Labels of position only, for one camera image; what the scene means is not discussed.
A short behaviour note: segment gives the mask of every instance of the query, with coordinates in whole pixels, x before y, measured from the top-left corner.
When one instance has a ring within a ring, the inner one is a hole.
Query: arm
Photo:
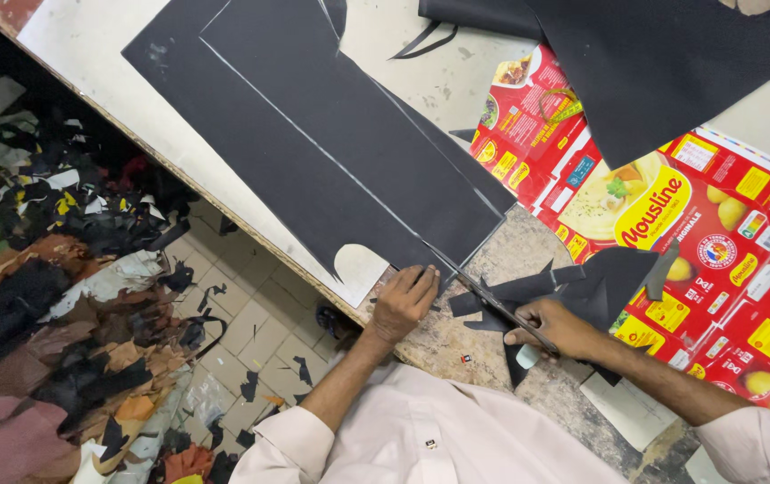
[[[561,353],[577,360],[600,364],[627,378],[632,384],[680,415],[691,425],[702,425],[753,404],[745,398],[692,375],[687,375],[656,358],[579,319],[553,300],[540,300],[520,307],[516,314],[540,323],[540,330]],[[535,339],[523,329],[507,334],[505,343],[530,343]]]
[[[680,415],[695,430],[719,473],[731,482],[770,483],[770,410],[646,356],[567,311],[540,300],[516,314],[540,325],[565,356],[598,363],[627,378]],[[539,346],[528,332],[508,333],[508,345]]]
[[[424,270],[420,265],[392,277],[379,294],[373,318],[340,363],[304,402],[256,426],[257,442],[232,471],[230,483],[318,482],[349,406],[379,362],[430,312],[439,279],[433,266]]]

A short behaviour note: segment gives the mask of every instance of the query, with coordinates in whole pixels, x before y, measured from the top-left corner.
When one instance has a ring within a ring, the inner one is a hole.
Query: person
[[[300,405],[254,427],[230,484],[627,482],[513,394],[379,366],[426,316],[439,278],[433,266],[396,274],[343,359]],[[725,479],[770,483],[770,410],[597,332],[559,302],[516,314],[563,355],[623,375],[694,426]],[[505,343],[537,341],[516,329]]]

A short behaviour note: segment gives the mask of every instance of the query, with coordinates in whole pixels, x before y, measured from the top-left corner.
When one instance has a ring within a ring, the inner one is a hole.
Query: tiled floor
[[[226,294],[209,293],[212,315],[229,323],[227,334],[197,364],[191,387],[204,382],[213,385],[213,398],[225,414],[221,421],[224,439],[216,451],[244,451],[235,443],[242,430],[274,409],[266,396],[282,397],[287,406],[296,404],[295,395],[311,387],[298,375],[300,365],[293,358],[305,358],[313,383],[325,376],[336,340],[315,321],[314,311],[321,295],[292,269],[281,263],[242,231],[218,235],[220,212],[205,201],[191,206],[191,229],[166,249],[171,264],[184,260],[194,269],[194,282],[176,302],[176,315],[196,316],[204,291],[227,284]],[[207,345],[220,335],[220,324],[206,324]],[[253,402],[240,397],[247,372],[259,373]],[[179,412],[193,442],[211,444],[211,433],[200,421],[198,410],[189,416],[190,406],[182,400]]]

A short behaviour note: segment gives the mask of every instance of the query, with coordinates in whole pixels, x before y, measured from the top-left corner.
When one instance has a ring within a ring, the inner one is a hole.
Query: scissors
[[[466,286],[472,292],[476,294],[477,297],[480,298],[480,301],[487,306],[491,306],[495,308],[496,311],[498,311],[499,314],[503,315],[508,321],[510,321],[513,324],[516,324],[520,328],[524,329],[525,331],[529,332],[531,336],[534,336],[538,339],[538,341],[541,342],[541,345],[543,348],[549,352],[549,354],[552,355],[554,358],[559,358],[561,356],[561,352],[558,350],[558,347],[555,346],[554,343],[552,343],[548,337],[546,337],[543,333],[541,333],[537,327],[535,327],[533,324],[528,322],[527,320],[510,313],[506,307],[504,307],[504,304],[502,304],[500,301],[498,301],[498,298],[494,295],[492,295],[491,292],[485,290],[483,286],[478,284],[476,280],[472,279],[471,276],[465,273],[463,269],[461,269],[454,261],[450,260],[450,258],[446,255],[444,255],[441,251],[436,249],[435,247],[431,246],[427,241],[422,241],[424,244],[426,244],[427,247],[430,248],[431,251],[439,258],[444,261],[445,264],[449,265],[451,269],[454,269],[456,271],[456,274],[460,277],[460,280],[465,283]]]

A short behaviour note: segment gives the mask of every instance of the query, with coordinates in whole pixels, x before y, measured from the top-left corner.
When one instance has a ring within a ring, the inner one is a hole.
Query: mousline logo
[[[692,186],[680,171],[661,166],[657,179],[615,222],[620,246],[650,249],[680,218]]]

